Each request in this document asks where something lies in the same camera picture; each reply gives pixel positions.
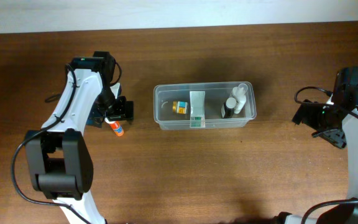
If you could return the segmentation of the orange tube white cap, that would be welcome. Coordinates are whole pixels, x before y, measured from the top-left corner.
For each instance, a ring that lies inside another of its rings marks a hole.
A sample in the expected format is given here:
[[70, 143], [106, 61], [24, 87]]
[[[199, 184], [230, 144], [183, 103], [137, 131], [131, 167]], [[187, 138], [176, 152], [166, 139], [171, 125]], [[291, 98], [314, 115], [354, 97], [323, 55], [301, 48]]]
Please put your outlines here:
[[116, 136], [124, 135], [124, 130], [118, 121], [110, 121], [108, 118], [105, 118], [104, 121], [110, 126]]

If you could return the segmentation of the small gold-lid jar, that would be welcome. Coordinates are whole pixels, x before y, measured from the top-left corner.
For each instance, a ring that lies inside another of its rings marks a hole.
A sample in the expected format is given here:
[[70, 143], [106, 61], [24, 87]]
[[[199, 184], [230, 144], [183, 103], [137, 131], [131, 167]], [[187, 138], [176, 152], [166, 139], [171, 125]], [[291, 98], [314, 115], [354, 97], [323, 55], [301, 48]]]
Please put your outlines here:
[[176, 114], [187, 114], [187, 112], [188, 112], [188, 102], [174, 101], [173, 105], [172, 105], [172, 110]]

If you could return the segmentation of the clear white spray bottle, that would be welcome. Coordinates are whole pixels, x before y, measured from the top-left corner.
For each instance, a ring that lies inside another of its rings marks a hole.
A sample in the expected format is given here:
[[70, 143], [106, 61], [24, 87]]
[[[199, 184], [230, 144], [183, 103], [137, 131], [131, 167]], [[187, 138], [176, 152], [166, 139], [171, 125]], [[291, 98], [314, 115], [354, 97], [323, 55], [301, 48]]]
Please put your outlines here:
[[246, 93], [248, 91], [248, 86], [245, 83], [241, 83], [238, 86], [235, 86], [231, 91], [231, 97], [236, 100], [236, 105], [234, 108], [234, 113], [239, 114], [241, 109], [244, 107], [247, 97]]

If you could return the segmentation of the white green tube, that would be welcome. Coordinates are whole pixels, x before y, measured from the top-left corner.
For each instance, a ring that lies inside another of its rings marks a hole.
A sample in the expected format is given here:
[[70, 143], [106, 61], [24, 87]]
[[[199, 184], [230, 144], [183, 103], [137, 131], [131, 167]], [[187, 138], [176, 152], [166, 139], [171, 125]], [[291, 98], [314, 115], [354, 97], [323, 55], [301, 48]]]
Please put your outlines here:
[[190, 128], [204, 128], [205, 115], [204, 115], [204, 91], [191, 91], [190, 92]]

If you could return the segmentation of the dark bottle white cap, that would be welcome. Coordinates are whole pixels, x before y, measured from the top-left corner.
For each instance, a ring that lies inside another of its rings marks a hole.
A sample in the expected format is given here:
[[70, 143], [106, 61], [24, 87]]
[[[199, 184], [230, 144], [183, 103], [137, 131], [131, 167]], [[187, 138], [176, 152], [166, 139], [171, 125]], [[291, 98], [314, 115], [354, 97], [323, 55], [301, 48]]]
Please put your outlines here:
[[235, 108], [236, 108], [236, 99], [229, 97], [223, 104], [221, 108], [221, 116], [223, 119], [232, 118]]

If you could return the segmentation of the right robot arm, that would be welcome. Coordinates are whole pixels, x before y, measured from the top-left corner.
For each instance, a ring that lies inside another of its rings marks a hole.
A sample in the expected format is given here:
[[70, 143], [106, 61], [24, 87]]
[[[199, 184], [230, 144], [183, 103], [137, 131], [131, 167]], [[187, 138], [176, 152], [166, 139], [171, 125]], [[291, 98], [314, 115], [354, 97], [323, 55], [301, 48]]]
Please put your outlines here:
[[347, 149], [347, 197], [319, 203], [303, 216], [282, 212], [274, 223], [358, 223], [358, 67], [338, 71], [333, 90], [325, 93], [329, 97], [325, 103], [300, 102], [292, 121], [314, 129], [314, 138]]

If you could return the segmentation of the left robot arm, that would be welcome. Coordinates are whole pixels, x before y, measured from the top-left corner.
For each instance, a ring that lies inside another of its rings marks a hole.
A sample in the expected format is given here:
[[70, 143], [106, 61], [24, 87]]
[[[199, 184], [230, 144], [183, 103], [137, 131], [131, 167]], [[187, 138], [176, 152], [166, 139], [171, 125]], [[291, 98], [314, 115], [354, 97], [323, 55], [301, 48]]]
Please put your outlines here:
[[31, 184], [46, 197], [41, 204], [60, 207], [70, 223], [107, 222], [91, 194], [94, 167], [83, 135], [87, 125], [134, 119], [133, 101], [113, 79], [120, 68], [109, 52], [73, 58], [65, 65], [65, 88], [52, 115], [20, 144]]

